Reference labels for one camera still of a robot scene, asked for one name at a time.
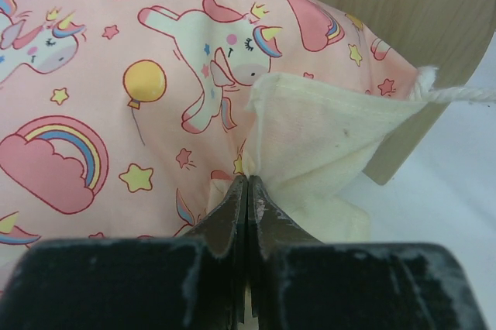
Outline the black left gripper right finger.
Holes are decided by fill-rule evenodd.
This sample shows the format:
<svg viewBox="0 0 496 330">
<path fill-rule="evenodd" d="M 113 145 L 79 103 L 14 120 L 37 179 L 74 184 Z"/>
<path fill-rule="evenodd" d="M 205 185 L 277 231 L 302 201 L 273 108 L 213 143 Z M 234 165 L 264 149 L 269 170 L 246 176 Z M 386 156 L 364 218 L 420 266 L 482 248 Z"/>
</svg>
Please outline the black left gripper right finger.
<svg viewBox="0 0 496 330">
<path fill-rule="evenodd" d="M 252 313 L 262 329 L 484 329 L 462 266 L 431 243 L 325 244 L 247 193 Z"/>
</svg>

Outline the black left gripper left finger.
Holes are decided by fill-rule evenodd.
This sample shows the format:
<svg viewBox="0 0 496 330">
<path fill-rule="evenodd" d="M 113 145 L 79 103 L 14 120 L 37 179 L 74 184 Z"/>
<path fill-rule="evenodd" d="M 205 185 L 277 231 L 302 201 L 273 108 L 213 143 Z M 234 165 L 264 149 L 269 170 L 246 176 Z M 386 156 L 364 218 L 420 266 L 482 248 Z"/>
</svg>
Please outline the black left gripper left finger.
<svg viewBox="0 0 496 330">
<path fill-rule="evenodd" d="M 1 298 L 3 329 L 235 329 L 245 315 L 248 181 L 174 238 L 48 240 Z"/>
</svg>

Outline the pink unicorn print mattress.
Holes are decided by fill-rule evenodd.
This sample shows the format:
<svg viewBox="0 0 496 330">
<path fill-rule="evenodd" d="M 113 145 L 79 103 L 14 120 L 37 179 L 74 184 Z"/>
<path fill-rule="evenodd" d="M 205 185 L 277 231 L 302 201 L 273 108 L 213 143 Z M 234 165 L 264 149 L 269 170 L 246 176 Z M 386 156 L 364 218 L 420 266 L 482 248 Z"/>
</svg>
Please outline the pink unicorn print mattress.
<svg viewBox="0 0 496 330">
<path fill-rule="evenodd" d="M 235 177 L 326 242 L 368 217 L 336 197 L 435 89 L 316 0 L 1 0 L 1 277 L 56 238 L 182 235 Z"/>
</svg>

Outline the wooden striped pet bed frame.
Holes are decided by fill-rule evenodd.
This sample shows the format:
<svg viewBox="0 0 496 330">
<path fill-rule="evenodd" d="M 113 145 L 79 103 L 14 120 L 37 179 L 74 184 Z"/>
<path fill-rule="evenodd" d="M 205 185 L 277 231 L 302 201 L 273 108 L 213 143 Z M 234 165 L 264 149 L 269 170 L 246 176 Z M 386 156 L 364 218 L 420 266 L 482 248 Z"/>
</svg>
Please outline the wooden striped pet bed frame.
<svg viewBox="0 0 496 330">
<path fill-rule="evenodd" d="M 271 185 L 392 178 L 465 86 L 495 0 L 245 0 L 282 55 L 255 83 L 241 166 Z"/>
</svg>

